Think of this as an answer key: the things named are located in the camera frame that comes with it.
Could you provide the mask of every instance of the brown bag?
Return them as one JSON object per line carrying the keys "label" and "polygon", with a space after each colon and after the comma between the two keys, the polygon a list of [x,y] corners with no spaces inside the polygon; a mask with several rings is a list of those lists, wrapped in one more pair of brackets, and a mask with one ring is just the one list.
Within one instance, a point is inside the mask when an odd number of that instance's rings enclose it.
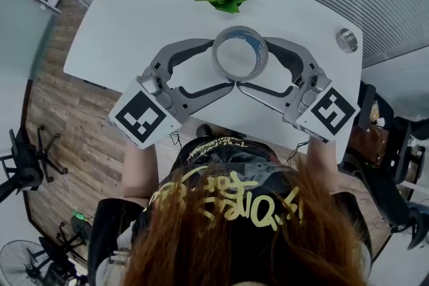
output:
{"label": "brown bag", "polygon": [[380,166],[385,154],[389,132],[377,125],[370,124],[367,130],[358,126],[351,129],[348,148],[361,154],[369,163]]}

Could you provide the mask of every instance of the metal grommet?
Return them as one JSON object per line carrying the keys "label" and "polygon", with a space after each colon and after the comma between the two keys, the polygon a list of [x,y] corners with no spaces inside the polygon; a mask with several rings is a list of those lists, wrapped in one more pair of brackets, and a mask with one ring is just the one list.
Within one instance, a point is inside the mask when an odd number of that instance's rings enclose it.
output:
{"label": "metal grommet", "polygon": [[356,52],[357,38],[355,34],[349,29],[341,29],[336,33],[336,42],[342,51],[346,53]]}

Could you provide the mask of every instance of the person's arm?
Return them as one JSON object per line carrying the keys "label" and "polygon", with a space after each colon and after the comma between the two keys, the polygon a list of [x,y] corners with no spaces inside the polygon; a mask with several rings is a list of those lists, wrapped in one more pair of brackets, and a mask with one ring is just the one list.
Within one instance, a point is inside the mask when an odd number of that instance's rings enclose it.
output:
{"label": "person's arm", "polygon": [[310,137],[306,165],[314,176],[319,177],[330,192],[339,186],[339,171],[336,165],[335,142],[323,143]]}
{"label": "person's arm", "polygon": [[122,174],[122,196],[126,200],[146,207],[150,196],[157,190],[158,184],[155,145],[139,149],[129,141]]}

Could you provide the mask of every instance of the person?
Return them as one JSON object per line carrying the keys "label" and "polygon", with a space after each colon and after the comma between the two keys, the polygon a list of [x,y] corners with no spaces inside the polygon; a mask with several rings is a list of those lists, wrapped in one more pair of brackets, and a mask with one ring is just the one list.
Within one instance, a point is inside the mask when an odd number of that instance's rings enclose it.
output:
{"label": "person", "polygon": [[155,147],[128,143],[123,199],[95,214],[91,285],[366,285],[369,232],[336,193],[334,142],[310,138],[295,170],[265,144],[208,125],[197,137],[160,184]]}

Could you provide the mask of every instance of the gray gripper arm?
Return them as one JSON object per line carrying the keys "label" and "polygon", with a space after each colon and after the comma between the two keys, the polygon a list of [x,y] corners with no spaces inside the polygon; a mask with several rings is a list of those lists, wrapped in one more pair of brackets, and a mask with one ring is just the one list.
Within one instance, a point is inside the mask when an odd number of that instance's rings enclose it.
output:
{"label": "gray gripper arm", "polygon": [[318,64],[311,53],[299,44],[282,38],[264,37],[264,40],[267,42],[268,51],[284,68],[290,71],[292,83],[296,87],[289,86],[283,93],[274,92],[249,82],[237,82],[237,87],[243,94],[279,113],[284,113],[300,92],[300,88],[309,79],[313,69],[317,69]]}
{"label": "gray gripper arm", "polygon": [[168,81],[172,77],[174,67],[194,55],[205,52],[213,45],[213,42],[214,40],[204,38],[190,38],[168,44],[156,54],[150,66],[157,71],[162,80]]}
{"label": "gray gripper arm", "polygon": [[190,115],[226,96],[233,90],[230,82],[218,84],[188,93],[183,87],[170,88],[173,68],[213,45],[213,40],[192,38],[163,47],[139,78],[139,83],[179,122],[183,123]]}
{"label": "gray gripper arm", "polygon": [[212,102],[226,96],[233,88],[234,84],[226,82],[205,88],[204,90],[199,90],[195,93],[188,93],[183,87],[176,87],[173,91],[177,101],[180,101],[188,114],[192,115]]}

